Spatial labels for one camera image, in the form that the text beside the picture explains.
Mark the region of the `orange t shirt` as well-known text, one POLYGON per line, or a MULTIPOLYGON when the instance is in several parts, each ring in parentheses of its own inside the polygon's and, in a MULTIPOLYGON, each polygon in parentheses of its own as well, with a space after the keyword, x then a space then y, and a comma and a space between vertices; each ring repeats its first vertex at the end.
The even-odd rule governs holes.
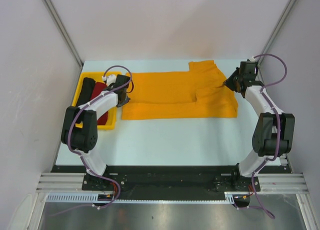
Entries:
POLYGON ((133 73, 134 90, 122 120, 236 118, 238 102, 213 60, 191 61, 188 71, 133 73))

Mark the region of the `yellow plastic tray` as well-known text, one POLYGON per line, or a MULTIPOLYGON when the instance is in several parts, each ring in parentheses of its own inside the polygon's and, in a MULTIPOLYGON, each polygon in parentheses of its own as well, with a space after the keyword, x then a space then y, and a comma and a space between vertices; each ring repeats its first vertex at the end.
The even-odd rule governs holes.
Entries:
MULTIPOLYGON (((72 106, 76 106, 76 102, 78 100, 81 88, 82 88, 82 82, 84 78, 92 78, 95 80, 95 82, 101 82, 104 83, 102 80, 103 72, 84 72, 81 73, 76 91, 73 97, 72 106)), ((116 116, 117 116, 117 107, 113 107, 108 111, 108 120, 105 125, 97 125, 98 130, 107 131, 107 130, 113 130, 116 126, 116 116)))

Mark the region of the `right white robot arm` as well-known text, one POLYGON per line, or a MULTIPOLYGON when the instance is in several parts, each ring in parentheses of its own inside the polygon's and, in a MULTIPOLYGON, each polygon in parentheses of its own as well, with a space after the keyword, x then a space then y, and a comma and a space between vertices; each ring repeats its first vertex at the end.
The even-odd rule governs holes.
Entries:
POLYGON ((242 191, 249 184, 250 177, 257 173, 268 162, 273 162, 292 150, 295 117, 285 113, 271 99, 266 86, 259 80, 258 64, 254 61, 241 61, 223 86, 250 103, 258 116, 252 136, 252 150, 238 166, 238 172, 230 178, 231 186, 242 191))

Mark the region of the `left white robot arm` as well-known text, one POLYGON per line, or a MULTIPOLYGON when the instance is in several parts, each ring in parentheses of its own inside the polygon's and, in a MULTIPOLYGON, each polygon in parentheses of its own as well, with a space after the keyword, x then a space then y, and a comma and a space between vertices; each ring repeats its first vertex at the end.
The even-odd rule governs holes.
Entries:
POLYGON ((104 174, 107 165, 96 148, 98 119, 112 108, 127 104, 127 94, 132 78, 127 75, 104 76, 106 87, 92 100, 66 109, 62 126, 61 142, 69 151, 78 155, 88 174, 94 176, 93 184, 100 190, 110 186, 111 178, 104 174))

